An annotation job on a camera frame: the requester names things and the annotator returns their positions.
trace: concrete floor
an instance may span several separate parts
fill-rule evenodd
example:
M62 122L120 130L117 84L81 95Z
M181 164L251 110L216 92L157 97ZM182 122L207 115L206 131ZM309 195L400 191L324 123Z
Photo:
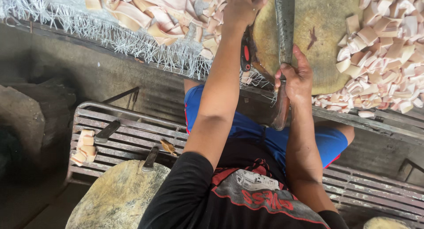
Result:
M134 110L185 123L183 80L167 72L147 68L133 61L113 58L68 42L18 31L6 25L0 25L0 43L0 69L14 68L18 75L35 83L52 76L64 75L77 90L80 102L88 99L102 101L139 86L141 90ZM22 69L31 71L19 72ZM126 100L122 99L114 104L125 107ZM273 111L269 105L252 99L245 103L243 97L239 99L237 110L258 123L269 123L268 116ZM355 132L355 140L343 151L336 164L391 178L396 177L406 158L424 167L422 147L369 131L357 129ZM74 196L70 195L68 199L61 197L53 203L50 202L50 205L54 207L59 202L68 206L74 205L87 189L75 190ZM16 210L7 210L0 213L0 218L4 219L15 213ZM66 218L67 213L64 212L61 216ZM66 220L57 220L54 225L64 226L64 223ZM1 228L14 226L14 223L0 225ZM55 228L45 224L29 224L27 228L37 226Z

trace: knife blade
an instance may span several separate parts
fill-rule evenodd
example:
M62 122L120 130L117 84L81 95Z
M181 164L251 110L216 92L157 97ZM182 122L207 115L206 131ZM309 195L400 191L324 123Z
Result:
M278 56L280 64L291 64L293 54L295 0L275 0L278 32ZM290 99L286 94L285 77L281 75L278 89L276 113L271 126L277 131L284 129L289 113Z

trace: person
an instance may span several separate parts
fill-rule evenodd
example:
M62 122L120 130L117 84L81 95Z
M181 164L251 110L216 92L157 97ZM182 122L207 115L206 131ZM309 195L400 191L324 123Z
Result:
M331 228L347 225L322 185L329 164L354 138L352 127L312 119L312 70L282 64L290 128L264 129L236 112L243 32L267 0L228 0L222 40L206 84L184 81L189 137L139 229Z

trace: hand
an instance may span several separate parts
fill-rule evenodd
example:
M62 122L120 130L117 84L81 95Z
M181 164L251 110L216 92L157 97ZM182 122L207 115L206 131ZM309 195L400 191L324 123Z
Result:
M224 9L224 26L229 30L240 28L243 32L255 21L256 14L268 0L227 0Z
M286 93L290 99L290 104L310 106L313 72L308 59L296 44L293 45L293 54L297 59L298 67L294 68L289 64L281 64L280 69L275 74L274 91L278 91L281 85L281 74L284 74L287 79Z

